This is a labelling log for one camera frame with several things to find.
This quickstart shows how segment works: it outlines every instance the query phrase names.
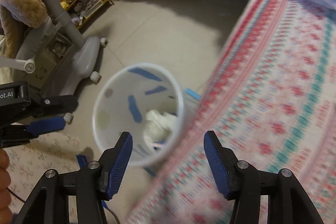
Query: white plastic bin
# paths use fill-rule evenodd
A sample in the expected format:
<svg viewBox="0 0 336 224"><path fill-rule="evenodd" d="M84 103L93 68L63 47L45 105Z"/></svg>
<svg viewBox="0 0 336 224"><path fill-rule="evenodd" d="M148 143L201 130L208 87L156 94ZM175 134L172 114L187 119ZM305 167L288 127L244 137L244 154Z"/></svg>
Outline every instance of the white plastic bin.
<svg viewBox="0 0 336 224"><path fill-rule="evenodd" d="M176 114L174 130L164 147L155 151L143 137L149 110ZM123 131L133 136L129 165L148 167L161 162L172 149L185 126L184 92L166 69L149 63L127 67L114 75L100 92L93 110L93 134L103 152L114 147Z"/></svg>

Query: patterned blanket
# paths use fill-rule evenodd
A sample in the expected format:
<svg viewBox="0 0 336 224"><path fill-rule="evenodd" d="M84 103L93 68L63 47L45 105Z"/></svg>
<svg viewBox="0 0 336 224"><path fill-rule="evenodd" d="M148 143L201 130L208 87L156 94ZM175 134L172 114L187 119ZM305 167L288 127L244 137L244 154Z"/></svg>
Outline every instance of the patterned blanket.
<svg viewBox="0 0 336 224"><path fill-rule="evenodd" d="M308 0L250 0L193 125L127 223L229 222L233 201L218 193L203 148L214 130L259 170L291 169L324 223L334 224L335 20L336 11Z"/></svg>

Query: human hand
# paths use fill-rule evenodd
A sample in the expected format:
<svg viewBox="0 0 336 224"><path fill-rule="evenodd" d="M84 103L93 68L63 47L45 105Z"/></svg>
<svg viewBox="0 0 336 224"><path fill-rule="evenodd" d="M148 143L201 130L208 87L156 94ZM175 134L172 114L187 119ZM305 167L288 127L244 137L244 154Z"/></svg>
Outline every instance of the human hand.
<svg viewBox="0 0 336 224"><path fill-rule="evenodd" d="M6 171L9 166L9 157L5 150L0 149L0 224L8 224L12 221L12 212L8 208L11 202L11 194L7 187L11 183L11 177Z"/></svg>

